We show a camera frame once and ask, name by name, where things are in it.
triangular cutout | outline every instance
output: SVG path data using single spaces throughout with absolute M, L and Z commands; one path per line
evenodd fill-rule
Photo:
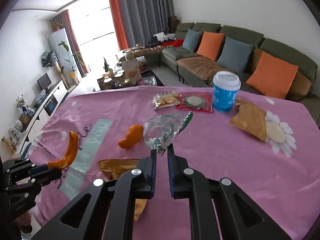
M 252 207 L 246 201 L 244 201 L 238 194 L 235 194 L 234 198 L 238 206 L 242 220 L 244 222 L 244 225 L 247 228 L 262 222 L 262 217 L 260 217 L 252 209 Z
M 61 217 L 61 222 L 73 228 L 78 228 L 90 199 L 91 195 L 89 193 L 85 194 Z

green sofa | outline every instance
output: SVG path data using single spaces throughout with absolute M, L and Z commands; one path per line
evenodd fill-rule
M 265 39 L 262 33 L 228 25 L 221 28 L 220 24 L 214 23 L 180 23 L 177 27 L 176 37 L 178 39 L 184 39 L 188 29 L 223 33 L 232 39 L 252 44 L 254 49 L 259 48 L 274 57 L 297 65 L 299 72 L 311 82 L 309 93 L 303 99 L 299 100 L 299 102 L 308 109 L 317 125 L 320 126 L 320 98 L 312 94 L 312 85 L 316 79 L 317 65 L 308 56 L 279 41 Z M 179 75 L 179 80 L 182 77 L 183 81 L 187 81 L 189 85 L 194 87 L 210 87 L 212 86 L 211 80 L 217 71 L 228 70 L 219 66 L 217 62 L 211 61 L 206 57 L 201 57 L 196 53 L 191 53 L 182 47 L 163 49 L 160 60 Z M 245 83 L 252 74 L 252 60 L 253 51 L 249 57 L 244 73 L 237 73 L 241 80 L 240 89 L 250 93 L 260 94 L 259 91 Z

green leaf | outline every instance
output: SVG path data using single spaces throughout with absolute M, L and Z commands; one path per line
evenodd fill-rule
M 64 41 L 61 41 L 61 43 L 62 46 L 66 49 L 66 51 L 69 52 L 69 46 Z

white cup lid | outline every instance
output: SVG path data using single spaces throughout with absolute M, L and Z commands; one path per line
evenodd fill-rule
M 241 86 L 239 77 L 229 71 L 218 71 L 213 77 L 213 84 L 229 91 L 237 91 Z

flower vase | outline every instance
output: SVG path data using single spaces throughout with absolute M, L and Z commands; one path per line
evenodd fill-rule
M 77 76 L 76 76 L 76 71 L 71 72 L 71 73 L 70 73 L 70 77 L 73 79 L 73 81 L 74 81 L 74 83 L 75 83 L 76 86 L 79 85 L 79 81 L 78 81 L 78 78 L 77 78 Z

